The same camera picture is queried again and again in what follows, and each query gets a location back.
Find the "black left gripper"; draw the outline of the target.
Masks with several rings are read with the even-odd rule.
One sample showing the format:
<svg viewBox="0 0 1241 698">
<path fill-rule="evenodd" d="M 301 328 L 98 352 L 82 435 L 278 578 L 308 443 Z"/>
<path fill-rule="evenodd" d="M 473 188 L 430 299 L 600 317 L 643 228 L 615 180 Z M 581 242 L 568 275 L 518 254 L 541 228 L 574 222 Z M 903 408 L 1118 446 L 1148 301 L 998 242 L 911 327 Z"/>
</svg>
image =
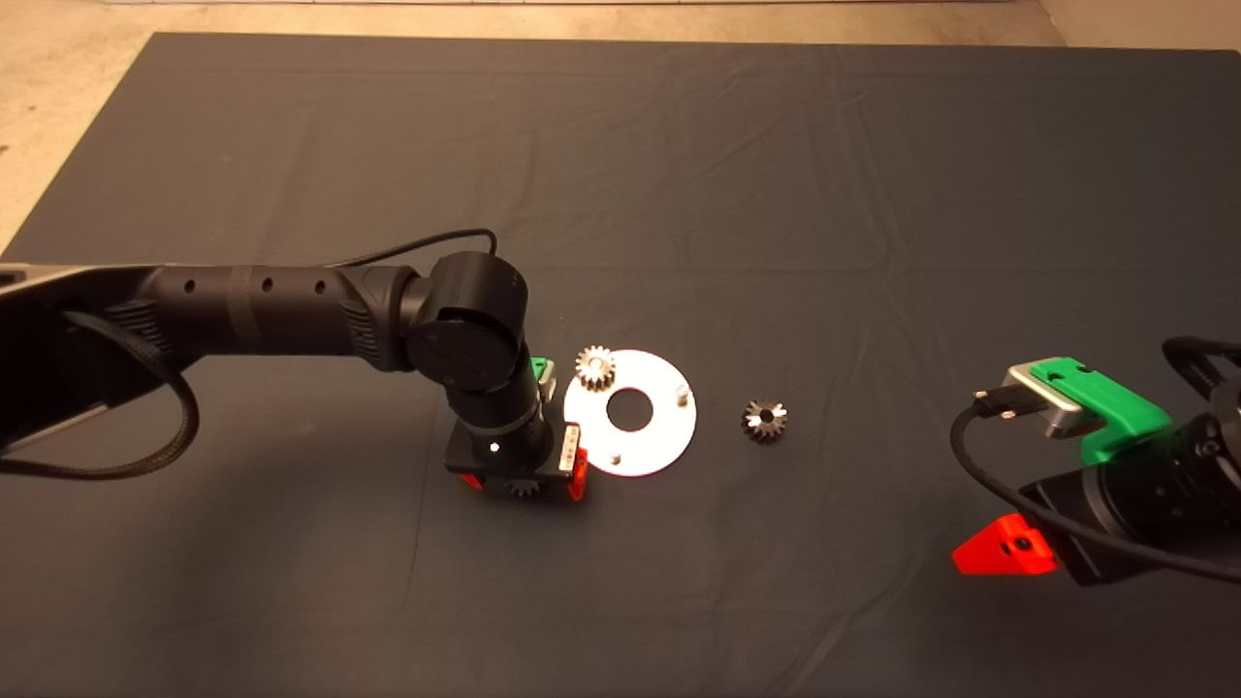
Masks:
<svg viewBox="0 0 1241 698">
<path fill-rule="evenodd" d="M 472 491 L 522 501 L 581 502 L 589 476 L 580 425 L 544 417 L 510 433 L 473 433 L 457 424 L 444 465 Z"/>
</svg>

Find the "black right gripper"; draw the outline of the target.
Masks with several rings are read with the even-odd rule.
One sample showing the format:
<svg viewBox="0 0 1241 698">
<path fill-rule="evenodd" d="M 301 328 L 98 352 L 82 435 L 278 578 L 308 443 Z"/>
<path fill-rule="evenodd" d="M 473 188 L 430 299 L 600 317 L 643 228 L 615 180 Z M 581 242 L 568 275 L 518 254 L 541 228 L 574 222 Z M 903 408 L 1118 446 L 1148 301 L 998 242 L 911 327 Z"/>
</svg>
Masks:
<svg viewBox="0 0 1241 698">
<path fill-rule="evenodd" d="M 1111 510 L 1095 469 L 1069 471 L 1021 487 L 1021 494 L 1091 530 L 1134 543 Z M 1069 535 L 1041 515 L 1035 527 L 1020 513 L 998 517 L 952 551 L 958 573 L 968 576 L 1040 576 L 1059 570 L 1081 587 L 1097 587 L 1154 571 L 1154 566 Z"/>
</svg>

